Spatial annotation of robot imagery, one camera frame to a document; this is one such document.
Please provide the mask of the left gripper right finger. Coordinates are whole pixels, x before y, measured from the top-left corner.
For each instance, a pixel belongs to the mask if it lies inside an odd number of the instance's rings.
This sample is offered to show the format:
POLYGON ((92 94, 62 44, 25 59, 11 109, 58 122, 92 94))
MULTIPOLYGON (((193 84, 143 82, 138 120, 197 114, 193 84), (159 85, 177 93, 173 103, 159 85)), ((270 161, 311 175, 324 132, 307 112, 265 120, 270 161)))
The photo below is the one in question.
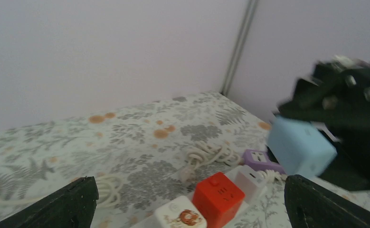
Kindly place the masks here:
POLYGON ((284 198, 293 228, 370 228, 370 211, 301 175, 286 178, 284 198))

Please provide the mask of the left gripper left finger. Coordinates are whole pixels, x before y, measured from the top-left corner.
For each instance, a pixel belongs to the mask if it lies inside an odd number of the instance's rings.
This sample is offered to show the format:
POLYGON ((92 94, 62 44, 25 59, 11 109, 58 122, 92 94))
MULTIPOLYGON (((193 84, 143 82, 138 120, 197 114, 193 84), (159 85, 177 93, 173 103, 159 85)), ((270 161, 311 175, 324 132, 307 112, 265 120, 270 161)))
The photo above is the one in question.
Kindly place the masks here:
POLYGON ((89 228, 97 200, 94 177, 82 177, 0 221, 0 228, 89 228))

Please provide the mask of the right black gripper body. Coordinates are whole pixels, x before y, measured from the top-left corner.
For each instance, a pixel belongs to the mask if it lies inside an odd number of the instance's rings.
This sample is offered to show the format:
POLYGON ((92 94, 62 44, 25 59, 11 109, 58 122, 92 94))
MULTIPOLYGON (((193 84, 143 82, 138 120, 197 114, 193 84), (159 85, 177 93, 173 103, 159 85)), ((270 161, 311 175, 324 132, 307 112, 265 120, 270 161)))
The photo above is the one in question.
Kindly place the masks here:
POLYGON ((338 138, 336 158, 320 178, 346 190, 370 190, 370 64, 346 58, 318 62, 299 78, 278 116, 323 123, 338 138))

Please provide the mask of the pale blue small charger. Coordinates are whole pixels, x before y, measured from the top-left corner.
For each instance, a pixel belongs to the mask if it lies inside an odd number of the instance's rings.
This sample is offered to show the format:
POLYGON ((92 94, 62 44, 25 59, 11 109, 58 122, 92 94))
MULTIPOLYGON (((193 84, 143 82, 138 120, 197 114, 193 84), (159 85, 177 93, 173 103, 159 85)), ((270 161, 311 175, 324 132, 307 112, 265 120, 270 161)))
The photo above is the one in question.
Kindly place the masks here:
POLYGON ((320 176, 337 156, 336 148, 311 123, 276 117, 267 146, 287 175, 320 176))

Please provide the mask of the white charger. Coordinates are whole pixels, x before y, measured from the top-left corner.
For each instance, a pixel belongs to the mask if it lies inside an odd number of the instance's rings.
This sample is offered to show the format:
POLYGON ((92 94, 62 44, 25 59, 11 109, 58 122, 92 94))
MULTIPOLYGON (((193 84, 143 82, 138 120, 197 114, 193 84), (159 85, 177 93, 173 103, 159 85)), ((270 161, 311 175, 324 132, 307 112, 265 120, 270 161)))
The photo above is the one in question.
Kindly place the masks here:
POLYGON ((234 184, 243 191, 245 194, 244 201, 249 205, 255 205, 267 191, 266 180, 260 173, 247 165, 239 168, 234 184))

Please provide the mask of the red cube socket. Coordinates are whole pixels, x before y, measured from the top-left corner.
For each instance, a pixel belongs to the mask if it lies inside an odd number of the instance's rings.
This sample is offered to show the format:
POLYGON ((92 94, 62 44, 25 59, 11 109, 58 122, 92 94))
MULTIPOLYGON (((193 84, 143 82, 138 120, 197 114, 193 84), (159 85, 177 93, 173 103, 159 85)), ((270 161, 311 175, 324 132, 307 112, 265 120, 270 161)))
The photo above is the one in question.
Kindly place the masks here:
POLYGON ((239 187, 218 172, 197 184, 192 203, 206 219, 208 228, 222 228, 235 217, 244 197, 239 187))

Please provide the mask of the white cube adapter with tiger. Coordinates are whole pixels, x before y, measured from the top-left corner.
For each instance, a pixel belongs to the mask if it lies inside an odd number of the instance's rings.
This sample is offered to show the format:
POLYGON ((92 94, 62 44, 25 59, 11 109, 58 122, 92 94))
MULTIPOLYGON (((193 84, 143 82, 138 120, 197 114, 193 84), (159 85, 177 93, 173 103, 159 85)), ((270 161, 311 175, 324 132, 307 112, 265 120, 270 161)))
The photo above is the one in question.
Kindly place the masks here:
POLYGON ((154 211, 156 228, 206 228, 207 221, 187 196, 179 196, 154 211))

